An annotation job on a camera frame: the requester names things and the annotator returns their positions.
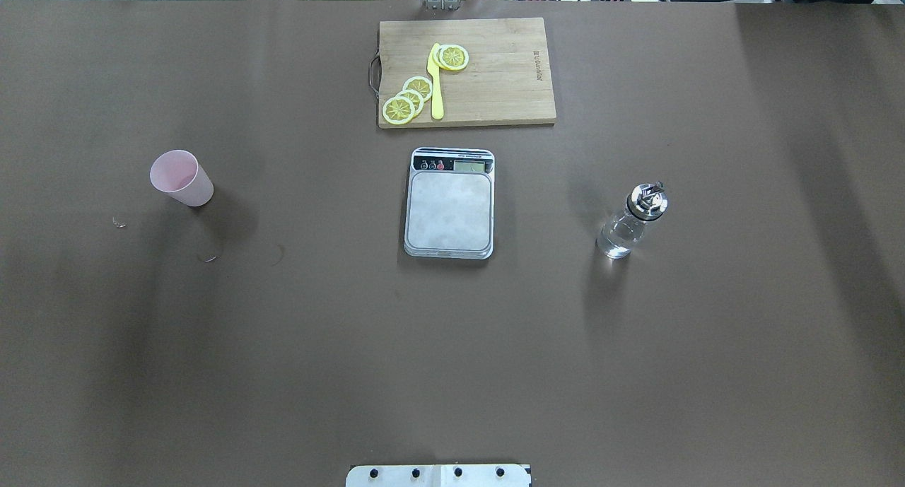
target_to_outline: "lime slice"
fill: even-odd
[[[448,71],[461,71],[468,66],[468,50],[462,45],[441,45],[437,49],[437,65]]]
[[[384,119],[390,125],[404,125],[413,119],[416,107],[406,97],[395,96],[384,104]]]
[[[397,97],[406,97],[408,100],[411,100],[411,103],[414,104],[414,116],[417,117],[421,114],[421,110],[424,108],[424,98],[421,97],[421,94],[415,90],[402,90],[397,93]]]
[[[425,101],[430,100],[431,95],[433,94],[433,84],[429,78],[421,77],[420,75],[416,75],[413,78],[405,81],[405,84],[402,85],[403,90],[415,90],[423,98]]]

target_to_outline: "brown table surface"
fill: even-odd
[[[376,126],[379,20],[518,16],[556,126]],[[901,485],[902,33],[894,6],[4,1],[0,484]],[[403,252],[417,146],[496,154],[487,262]],[[172,148],[207,206],[148,183]],[[658,178],[665,218],[601,259]]]

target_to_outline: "cup rim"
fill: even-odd
[[[185,154],[191,156],[192,162],[194,162],[194,174],[192,175],[192,179],[190,179],[190,181],[188,181],[187,184],[182,185],[181,187],[177,188],[176,190],[164,190],[164,189],[158,187],[158,184],[156,184],[154,181],[154,167],[158,164],[158,162],[160,162],[161,158],[164,158],[164,156],[170,155],[172,153],[185,153]],[[158,158],[156,158],[154,163],[151,164],[150,175],[148,175],[148,177],[150,177],[151,184],[154,185],[154,188],[156,188],[158,191],[161,191],[164,194],[174,194],[175,192],[178,192],[180,190],[185,190],[185,188],[188,188],[191,184],[193,184],[195,179],[198,178],[198,172],[200,170],[201,170],[201,164],[198,164],[198,158],[194,154],[192,154],[191,151],[185,151],[185,149],[171,149],[167,153],[163,153],[160,156],[158,156]]]

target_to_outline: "wooden cutting board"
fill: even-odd
[[[427,74],[433,43],[457,43],[469,52],[463,71],[440,71],[445,115],[431,117],[431,104],[405,125],[384,119],[384,102],[404,82]],[[382,68],[378,125],[381,129],[481,127],[556,123],[544,20],[399,20],[380,23]]]

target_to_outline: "bottle cap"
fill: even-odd
[[[641,220],[657,220],[666,211],[668,204],[665,190],[663,183],[659,181],[640,184],[631,191],[626,205],[631,214]]]

